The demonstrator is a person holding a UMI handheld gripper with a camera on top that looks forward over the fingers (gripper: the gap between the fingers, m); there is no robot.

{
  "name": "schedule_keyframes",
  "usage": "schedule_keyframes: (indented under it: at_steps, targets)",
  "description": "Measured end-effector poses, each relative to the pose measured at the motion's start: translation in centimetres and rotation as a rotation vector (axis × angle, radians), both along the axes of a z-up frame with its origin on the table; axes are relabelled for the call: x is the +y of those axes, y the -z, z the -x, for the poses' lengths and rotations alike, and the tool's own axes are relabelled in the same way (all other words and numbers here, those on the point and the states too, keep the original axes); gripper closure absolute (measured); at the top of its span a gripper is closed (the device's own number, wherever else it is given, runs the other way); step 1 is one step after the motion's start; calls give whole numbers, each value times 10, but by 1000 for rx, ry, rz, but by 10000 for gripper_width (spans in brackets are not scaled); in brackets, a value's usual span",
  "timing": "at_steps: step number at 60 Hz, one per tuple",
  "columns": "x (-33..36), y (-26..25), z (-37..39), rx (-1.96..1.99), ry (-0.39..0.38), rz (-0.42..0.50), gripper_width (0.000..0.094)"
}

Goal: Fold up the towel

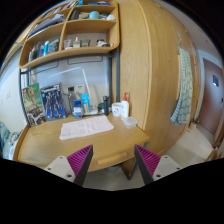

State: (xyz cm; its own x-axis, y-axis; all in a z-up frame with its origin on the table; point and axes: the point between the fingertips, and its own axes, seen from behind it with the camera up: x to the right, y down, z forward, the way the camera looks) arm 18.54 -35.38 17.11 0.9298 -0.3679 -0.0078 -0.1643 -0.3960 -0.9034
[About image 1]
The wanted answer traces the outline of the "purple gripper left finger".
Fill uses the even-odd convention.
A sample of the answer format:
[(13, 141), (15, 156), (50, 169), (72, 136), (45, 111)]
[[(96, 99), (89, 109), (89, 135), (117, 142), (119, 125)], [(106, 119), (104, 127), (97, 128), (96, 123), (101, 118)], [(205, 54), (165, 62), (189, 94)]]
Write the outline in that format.
[(74, 184), (82, 186), (93, 156), (93, 146), (86, 146), (67, 157), (75, 174)]

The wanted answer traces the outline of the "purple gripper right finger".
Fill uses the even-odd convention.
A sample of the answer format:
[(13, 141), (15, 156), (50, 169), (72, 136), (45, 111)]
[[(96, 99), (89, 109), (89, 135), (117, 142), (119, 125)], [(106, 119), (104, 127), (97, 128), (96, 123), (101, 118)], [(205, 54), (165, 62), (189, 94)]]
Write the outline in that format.
[(153, 182), (153, 174), (160, 162), (161, 157), (150, 150), (135, 145), (134, 155), (145, 185)]

